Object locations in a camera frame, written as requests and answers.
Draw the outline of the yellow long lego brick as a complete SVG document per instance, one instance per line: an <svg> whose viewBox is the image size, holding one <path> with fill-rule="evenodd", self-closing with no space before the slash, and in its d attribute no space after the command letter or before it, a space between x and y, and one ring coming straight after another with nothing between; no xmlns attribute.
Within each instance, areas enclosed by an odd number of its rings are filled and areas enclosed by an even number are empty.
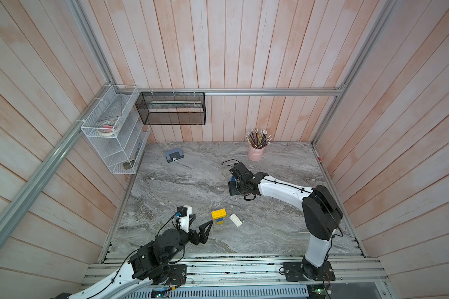
<svg viewBox="0 0 449 299"><path fill-rule="evenodd" d="M225 217L227 217L226 209L218 209L218 210L212 211L213 220L224 219Z"/></svg>

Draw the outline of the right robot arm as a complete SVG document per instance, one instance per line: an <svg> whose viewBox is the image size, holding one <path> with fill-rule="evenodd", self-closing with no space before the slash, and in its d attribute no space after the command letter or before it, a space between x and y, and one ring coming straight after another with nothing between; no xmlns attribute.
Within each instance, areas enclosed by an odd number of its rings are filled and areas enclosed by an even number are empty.
<svg viewBox="0 0 449 299"><path fill-rule="evenodd" d="M311 234L303 267L319 270L328 261L332 240L340 235L343 213L328 188L314 188L287 183L267 173L252 173L243 163L236 162L229 170L233 179L228 183L232 196L242 195L246 201L257 196L278 199L301 208L308 232Z"/></svg>

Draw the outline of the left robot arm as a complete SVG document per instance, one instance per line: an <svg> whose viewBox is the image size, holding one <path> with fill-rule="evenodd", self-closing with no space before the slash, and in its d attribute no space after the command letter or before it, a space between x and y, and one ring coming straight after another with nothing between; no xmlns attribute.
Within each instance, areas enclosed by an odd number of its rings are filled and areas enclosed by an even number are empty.
<svg viewBox="0 0 449 299"><path fill-rule="evenodd" d="M76 294L61 293L58 299L122 299L149 285L163 285L167 292L186 282L187 266L174 256L185 252L187 244L205 244L213 221L199 226L199 231L184 230L187 223L180 219L180 229L171 228L155 240L130 253L120 267L96 284Z"/></svg>

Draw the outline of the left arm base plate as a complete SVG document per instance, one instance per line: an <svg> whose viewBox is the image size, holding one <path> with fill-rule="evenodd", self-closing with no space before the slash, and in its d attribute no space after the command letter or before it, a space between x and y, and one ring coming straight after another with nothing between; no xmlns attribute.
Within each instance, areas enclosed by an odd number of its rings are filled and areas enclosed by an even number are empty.
<svg viewBox="0 0 449 299"><path fill-rule="evenodd" d="M186 282L187 266L185 264L163 264L153 269L148 277L153 285L183 285Z"/></svg>

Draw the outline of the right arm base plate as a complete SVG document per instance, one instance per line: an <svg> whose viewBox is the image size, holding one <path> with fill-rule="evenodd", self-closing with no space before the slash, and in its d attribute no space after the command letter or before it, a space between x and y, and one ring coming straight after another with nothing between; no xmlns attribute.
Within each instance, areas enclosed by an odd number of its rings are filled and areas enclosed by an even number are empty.
<svg viewBox="0 0 449 299"><path fill-rule="evenodd" d="M280 272L284 274L287 282L317 282L322 280L327 282L336 279L329 261L326 261L320 267L315 267L308 263L306 259L301 262L285 262Z"/></svg>

